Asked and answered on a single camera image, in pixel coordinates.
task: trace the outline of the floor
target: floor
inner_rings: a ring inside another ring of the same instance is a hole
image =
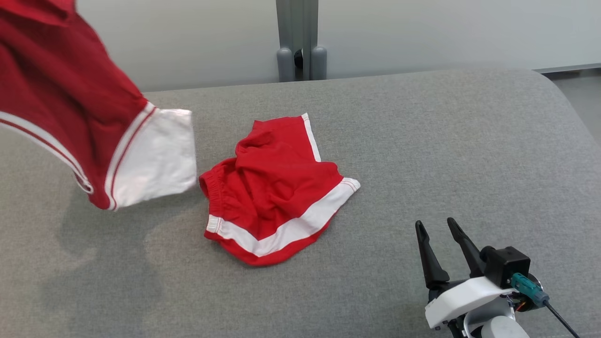
[[[601,69],[545,74],[566,95],[601,145]]]

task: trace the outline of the gray pole base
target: gray pole base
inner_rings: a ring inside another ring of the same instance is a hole
[[[278,71],[280,82],[294,81],[294,57],[290,48],[278,49]]]
[[[316,46],[311,51],[311,79],[325,80],[328,75],[328,51]]]

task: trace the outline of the gray fabric surface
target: gray fabric surface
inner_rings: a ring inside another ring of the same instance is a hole
[[[452,70],[148,93],[194,112],[199,173],[253,119],[307,112],[325,161],[361,182],[289,261],[250,268],[203,237],[200,189],[118,212],[65,165],[0,131],[0,337],[450,337],[428,329],[414,223],[467,277],[446,217],[512,245],[583,337],[601,337],[601,150],[526,70]],[[546,310],[531,337],[567,337]]]

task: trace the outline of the black cable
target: black cable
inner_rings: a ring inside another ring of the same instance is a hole
[[[568,331],[570,331],[570,333],[572,334],[572,336],[576,337],[576,338],[580,338],[580,336],[578,335],[578,333],[576,333],[576,331],[574,331],[574,329],[572,329],[570,327],[570,324],[568,324],[566,322],[565,319],[563,319],[559,313],[557,313],[557,311],[555,311],[555,309],[553,309],[553,307],[551,306],[551,304],[549,304],[548,300],[543,301],[543,304],[551,311],[551,313],[553,313],[553,315],[566,327],[566,329]]]

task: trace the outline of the red fabric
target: red fabric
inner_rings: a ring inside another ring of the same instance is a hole
[[[316,161],[303,118],[284,117],[256,121],[251,133],[238,143],[236,157],[202,174],[200,186],[209,198],[209,214],[234,223],[260,241],[303,215],[342,179],[334,163]],[[248,264],[270,265],[312,244],[327,227],[326,223],[317,233],[260,257],[218,233],[205,231],[204,236]]]
[[[73,1],[0,3],[0,80],[0,111],[54,136],[94,187],[90,201],[108,208],[109,163],[147,101]]]

